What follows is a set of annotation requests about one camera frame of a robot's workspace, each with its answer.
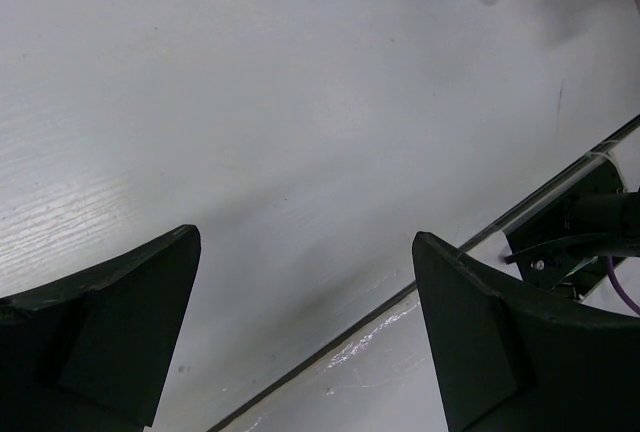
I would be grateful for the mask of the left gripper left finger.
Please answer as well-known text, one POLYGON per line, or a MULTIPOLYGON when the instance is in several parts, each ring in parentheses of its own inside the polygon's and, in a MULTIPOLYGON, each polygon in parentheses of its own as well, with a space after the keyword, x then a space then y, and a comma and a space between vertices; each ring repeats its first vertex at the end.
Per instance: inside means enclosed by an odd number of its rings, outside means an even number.
POLYGON ((201 255, 180 226, 1 300, 4 431, 152 426, 201 255))

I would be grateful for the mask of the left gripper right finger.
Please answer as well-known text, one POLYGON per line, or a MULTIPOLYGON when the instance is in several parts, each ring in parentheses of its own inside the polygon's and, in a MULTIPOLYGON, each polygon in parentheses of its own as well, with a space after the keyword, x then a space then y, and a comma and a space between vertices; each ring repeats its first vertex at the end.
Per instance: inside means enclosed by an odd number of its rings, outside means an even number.
POLYGON ((635 431, 639 322, 481 263, 431 233, 416 284, 452 431, 635 431))

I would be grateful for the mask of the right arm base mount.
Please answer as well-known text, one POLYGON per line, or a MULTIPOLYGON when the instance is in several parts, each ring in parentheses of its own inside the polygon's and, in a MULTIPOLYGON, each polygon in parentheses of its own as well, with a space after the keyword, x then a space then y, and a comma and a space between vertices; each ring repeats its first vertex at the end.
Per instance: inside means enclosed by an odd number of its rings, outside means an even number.
POLYGON ((506 232, 507 264, 538 289, 581 301, 614 264, 639 255, 639 193, 629 191, 611 158, 596 162, 559 195, 506 232))

